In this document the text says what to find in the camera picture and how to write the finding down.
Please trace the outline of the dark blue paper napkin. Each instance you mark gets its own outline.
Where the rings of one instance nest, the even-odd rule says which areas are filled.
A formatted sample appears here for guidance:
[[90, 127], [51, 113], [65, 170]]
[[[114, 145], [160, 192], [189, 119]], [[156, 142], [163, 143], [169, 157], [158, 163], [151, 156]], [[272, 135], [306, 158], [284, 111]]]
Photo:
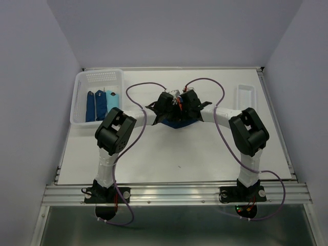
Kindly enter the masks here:
[[173, 129], [180, 129], [196, 122], [198, 122], [198, 120], [192, 118], [170, 118], [164, 119], [161, 123]]

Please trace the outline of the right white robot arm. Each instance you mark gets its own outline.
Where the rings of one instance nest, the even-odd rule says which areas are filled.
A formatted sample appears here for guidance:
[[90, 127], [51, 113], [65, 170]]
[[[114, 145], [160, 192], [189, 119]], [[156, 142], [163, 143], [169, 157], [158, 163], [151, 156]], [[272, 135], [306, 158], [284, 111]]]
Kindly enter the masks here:
[[220, 136], [221, 126], [231, 130], [234, 144], [240, 152], [237, 162], [240, 172], [237, 185], [221, 189], [225, 202], [247, 201], [258, 196], [260, 158], [270, 135], [253, 108], [233, 110], [213, 106], [211, 102], [201, 103], [194, 90], [186, 90], [181, 95], [182, 112], [203, 122], [216, 125]]

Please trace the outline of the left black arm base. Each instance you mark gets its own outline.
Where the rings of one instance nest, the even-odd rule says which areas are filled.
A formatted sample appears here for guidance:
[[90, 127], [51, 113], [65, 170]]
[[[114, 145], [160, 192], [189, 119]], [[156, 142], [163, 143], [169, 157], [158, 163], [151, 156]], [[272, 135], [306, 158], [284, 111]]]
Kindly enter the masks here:
[[125, 222], [112, 222], [111, 220], [118, 213], [118, 206], [130, 203], [130, 187], [118, 187], [122, 196], [114, 186], [106, 188], [81, 188], [84, 194], [84, 203], [95, 205], [95, 215], [97, 219], [111, 224], [125, 224]]

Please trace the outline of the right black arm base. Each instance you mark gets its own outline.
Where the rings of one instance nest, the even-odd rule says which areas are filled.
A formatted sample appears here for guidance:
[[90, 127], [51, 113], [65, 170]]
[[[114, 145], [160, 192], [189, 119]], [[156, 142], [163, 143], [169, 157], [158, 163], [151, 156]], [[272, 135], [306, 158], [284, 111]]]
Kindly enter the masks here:
[[248, 188], [237, 185], [220, 187], [219, 200], [224, 204], [237, 203], [235, 206], [237, 215], [242, 218], [254, 219], [258, 211], [257, 203], [266, 202], [267, 197], [264, 187], [261, 185]]

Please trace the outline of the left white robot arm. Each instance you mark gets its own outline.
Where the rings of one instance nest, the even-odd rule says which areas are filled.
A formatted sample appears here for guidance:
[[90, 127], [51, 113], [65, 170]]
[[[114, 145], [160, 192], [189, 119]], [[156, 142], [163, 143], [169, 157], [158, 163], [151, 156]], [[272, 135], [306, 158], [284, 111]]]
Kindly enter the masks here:
[[119, 108], [110, 110], [95, 132], [99, 147], [99, 165], [92, 186], [86, 188], [86, 203], [113, 202], [116, 194], [113, 173], [119, 156], [130, 148], [127, 144], [133, 130], [142, 127], [143, 133], [147, 125], [163, 121], [172, 112], [174, 105], [174, 96], [162, 92], [156, 102], [145, 108], [134, 111]]

